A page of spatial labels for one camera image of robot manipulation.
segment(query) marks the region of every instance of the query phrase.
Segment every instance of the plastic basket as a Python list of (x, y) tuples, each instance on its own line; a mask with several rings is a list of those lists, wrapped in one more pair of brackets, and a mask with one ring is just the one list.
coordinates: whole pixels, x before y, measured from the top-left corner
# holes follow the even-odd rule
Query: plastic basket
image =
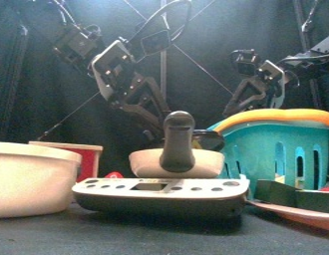
[(221, 178), (277, 176), (291, 186), (319, 189), (329, 167), (329, 113), (317, 110), (255, 110), (241, 113), (210, 129), (225, 137)]

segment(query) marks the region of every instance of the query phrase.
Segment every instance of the teal basket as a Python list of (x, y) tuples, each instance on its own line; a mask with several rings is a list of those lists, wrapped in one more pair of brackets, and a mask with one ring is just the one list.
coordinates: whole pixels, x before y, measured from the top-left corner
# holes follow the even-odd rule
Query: teal basket
[(251, 194), (258, 179), (282, 176), (291, 186), (317, 190), (326, 184), (329, 128), (318, 123), (254, 122), (222, 131), (225, 166), (219, 178), (250, 179)]

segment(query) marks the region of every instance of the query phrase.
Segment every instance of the button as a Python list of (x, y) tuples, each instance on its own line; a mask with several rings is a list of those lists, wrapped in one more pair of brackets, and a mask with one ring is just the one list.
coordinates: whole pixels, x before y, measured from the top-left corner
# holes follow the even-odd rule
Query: button
[(202, 188), (200, 188), (200, 187), (194, 187), (191, 190), (192, 190), (192, 191), (200, 191)]
[(96, 183), (99, 180), (97, 179), (89, 179), (85, 181), (85, 183)]
[(227, 181), (223, 183), (225, 186), (239, 186), (239, 182), (237, 181)]
[(182, 187), (172, 187), (171, 190), (182, 190)]
[(221, 187), (215, 187), (211, 191), (222, 191)]

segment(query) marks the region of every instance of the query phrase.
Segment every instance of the digital display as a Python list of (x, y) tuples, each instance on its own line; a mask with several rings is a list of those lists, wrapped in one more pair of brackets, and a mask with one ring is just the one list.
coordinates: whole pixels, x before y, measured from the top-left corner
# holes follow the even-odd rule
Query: digital display
[(166, 188), (167, 183), (139, 183), (131, 188), (131, 190), (143, 190), (143, 191), (160, 191)]

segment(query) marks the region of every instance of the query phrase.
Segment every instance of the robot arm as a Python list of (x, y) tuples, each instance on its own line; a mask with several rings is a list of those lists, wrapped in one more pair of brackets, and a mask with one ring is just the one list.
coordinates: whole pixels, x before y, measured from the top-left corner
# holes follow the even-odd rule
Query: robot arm
[[(170, 33), (163, 13), (182, 4), (187, 6), (186, 21), (180, 29)], [(150, 141), (164, 137), (170, 109), (155, 79), (136, 72), (136, 63), (170, 47), (182, 35), (190, 9), (190, 0), (171, 1), (155, 12), (131, 40), (120, 38), (110, 47), (104, 45), (99, 26), (83, 27), (75, 22), (65, 1), (25, 1), (19, 10), (25, 23), (48, 39), (61, 60), (96, 79), (108, 104), (130, 114)]]
[(287, 57), (277, 64), (265, 61), (259, 66), (259, 57), (253, 50), (235, 51), (234, 54), (238, 54), (237, 70), (247, 78), (226, 105), (226, 118), (247, 110), (281, 108), (285, 86), (294, 78), (310, 80), (329, 73), (329, 37), (309, 52)]

